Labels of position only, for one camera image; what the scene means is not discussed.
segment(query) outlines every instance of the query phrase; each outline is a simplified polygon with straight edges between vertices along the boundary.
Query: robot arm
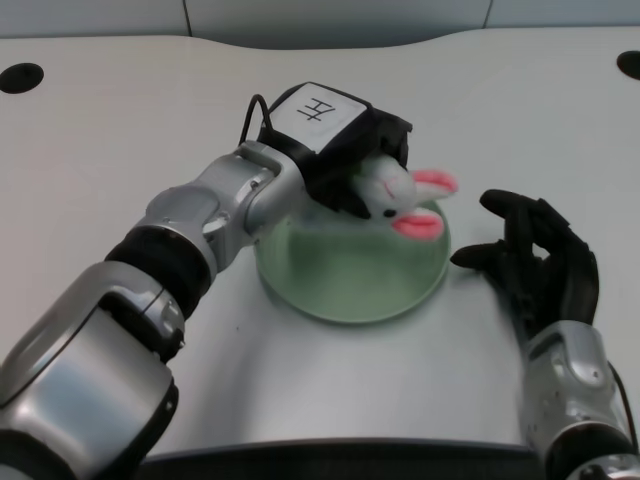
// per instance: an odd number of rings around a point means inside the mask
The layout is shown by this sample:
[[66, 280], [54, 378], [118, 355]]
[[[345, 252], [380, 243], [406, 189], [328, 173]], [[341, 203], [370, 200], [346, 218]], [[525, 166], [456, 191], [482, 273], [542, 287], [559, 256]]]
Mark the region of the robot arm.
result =
[[185, 320], [216, 274], [303, 193], [291, 159], [245, 142], [158, 195], [7, 357], [0, 464], [36, 479], [131, 472], [177, 407], [165, 363], [184, 345]]
[[[524, 357], [522, 430], [548, 480], [640, 478], [626, 393], [592, 326], [595, 256], [544, 200], [489, 190], [480, 203], [505, 219], [504, 240], [451, 260], [484, 272], [509, 300]], [[547, 258], [533, 255], [534, 243]], [[618, 388], [627, 418], [615, 406]]]

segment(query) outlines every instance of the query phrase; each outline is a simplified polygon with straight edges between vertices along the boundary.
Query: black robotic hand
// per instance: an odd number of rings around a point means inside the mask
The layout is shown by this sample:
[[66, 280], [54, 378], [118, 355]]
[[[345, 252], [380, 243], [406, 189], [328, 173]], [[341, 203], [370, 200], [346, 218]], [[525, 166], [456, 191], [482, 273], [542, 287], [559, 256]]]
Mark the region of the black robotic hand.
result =
[[[264, 123], [258, 141], [291, 158], [305, 181], [307, 192], [334, 211], [370, 218], [349, 178], [375, 150], [395, 158], [406, 168], [409, 122], [374, 108], [369, 102], [312, 82], [284, 92], [270, 108], [259, 95]], [[240, 142], [247, 136], [245, 121]]]
[[[558, 320], [593, 323], [598, 266], [589, 246], [546, 201], [488, 190], [480, 203], [504, 218], [504, 240], [458, 250], [451, 261], [484, 272], [503, 292], [528, 339]], [[544, 260], [532, 252], [544, 248]]]

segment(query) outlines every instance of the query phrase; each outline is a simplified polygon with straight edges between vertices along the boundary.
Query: white label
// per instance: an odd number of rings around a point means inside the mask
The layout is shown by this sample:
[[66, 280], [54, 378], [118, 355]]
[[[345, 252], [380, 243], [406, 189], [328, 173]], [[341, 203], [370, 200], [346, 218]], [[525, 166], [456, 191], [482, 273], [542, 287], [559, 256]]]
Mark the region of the white label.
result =
[[366, 110], [362, 103], [307, 83], [273, 113], [273, 128], [316, 153]]

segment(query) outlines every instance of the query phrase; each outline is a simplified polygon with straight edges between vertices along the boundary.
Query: gray wall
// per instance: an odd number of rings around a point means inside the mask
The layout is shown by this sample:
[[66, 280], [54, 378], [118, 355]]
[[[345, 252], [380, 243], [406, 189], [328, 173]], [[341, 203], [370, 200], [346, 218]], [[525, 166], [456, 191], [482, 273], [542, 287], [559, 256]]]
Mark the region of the gray wall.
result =
[[194, 36], [242, 46], [370, 47], [483, 26], [640, 25], [640, 0], [0, 0], [0, 38], [189, 35], [188, 20]]

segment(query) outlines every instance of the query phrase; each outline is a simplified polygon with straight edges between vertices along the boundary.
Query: black mounting hole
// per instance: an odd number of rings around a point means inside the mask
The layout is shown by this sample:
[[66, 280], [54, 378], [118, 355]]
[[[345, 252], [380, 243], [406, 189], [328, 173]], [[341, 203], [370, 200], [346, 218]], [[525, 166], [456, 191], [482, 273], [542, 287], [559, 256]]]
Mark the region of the black mounting hole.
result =
[[628, 77], [640, 80], [640, 52], [624, 52], [618, 56], [618, 68]]
[[44, 70], [35, 63], [19, 63], [0, 73], [0, 90], [4, 93], [24, 93], [33, 90], [44, 78]]

